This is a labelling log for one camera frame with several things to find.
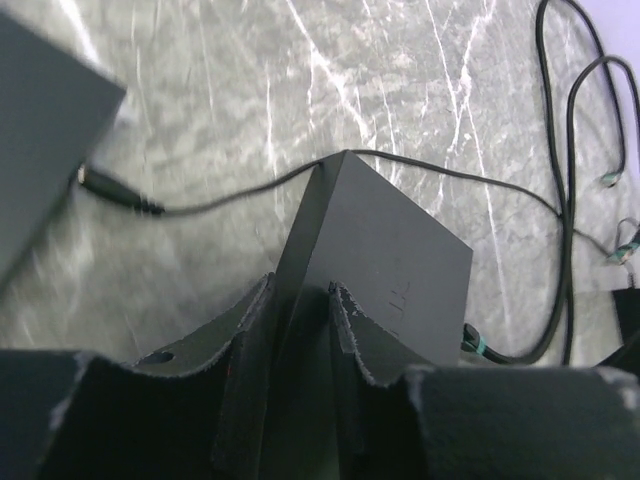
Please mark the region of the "black network switch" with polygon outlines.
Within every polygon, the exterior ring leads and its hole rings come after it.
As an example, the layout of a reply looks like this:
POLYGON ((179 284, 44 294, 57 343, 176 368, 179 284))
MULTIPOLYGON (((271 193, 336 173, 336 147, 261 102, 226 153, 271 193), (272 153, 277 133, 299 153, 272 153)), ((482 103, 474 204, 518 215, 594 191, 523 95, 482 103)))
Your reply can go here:
POLYGON ((126 91, 1 12, 1 282, 66 196, 126 91))
POLYGON ((403 374, 459 358, 473 252, 355 153, 313 168, 276 270, 259 475, 425 475, 403 374))

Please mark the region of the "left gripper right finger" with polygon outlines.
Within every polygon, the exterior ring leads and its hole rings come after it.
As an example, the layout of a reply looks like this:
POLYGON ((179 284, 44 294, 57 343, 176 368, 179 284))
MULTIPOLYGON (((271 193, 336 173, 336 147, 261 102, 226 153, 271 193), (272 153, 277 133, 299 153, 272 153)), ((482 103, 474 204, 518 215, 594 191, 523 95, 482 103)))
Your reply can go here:
POLYGON ((329 290, 343 479, 635 479, 639 381, 609 366, 437 367, 329 290))

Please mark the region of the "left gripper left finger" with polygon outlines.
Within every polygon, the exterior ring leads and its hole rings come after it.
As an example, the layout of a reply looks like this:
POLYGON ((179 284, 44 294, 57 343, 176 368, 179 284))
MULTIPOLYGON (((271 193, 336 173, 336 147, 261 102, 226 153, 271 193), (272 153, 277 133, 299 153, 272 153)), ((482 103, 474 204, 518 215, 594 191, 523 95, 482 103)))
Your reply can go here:
POLYGON ((86 350, 3 350, 2 477, 256 478, 276 323, 269 274, 132 364, 86 350))

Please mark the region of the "black power adapter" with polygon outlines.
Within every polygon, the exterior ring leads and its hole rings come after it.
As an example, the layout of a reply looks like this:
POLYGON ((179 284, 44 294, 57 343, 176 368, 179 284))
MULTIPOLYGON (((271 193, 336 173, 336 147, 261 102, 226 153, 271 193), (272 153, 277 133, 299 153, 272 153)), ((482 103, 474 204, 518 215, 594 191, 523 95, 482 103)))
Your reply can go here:
POLYGON ((612 292, 617 323, 623 344, 627 344, 639 331, 640 291, 626 288, 612 292))

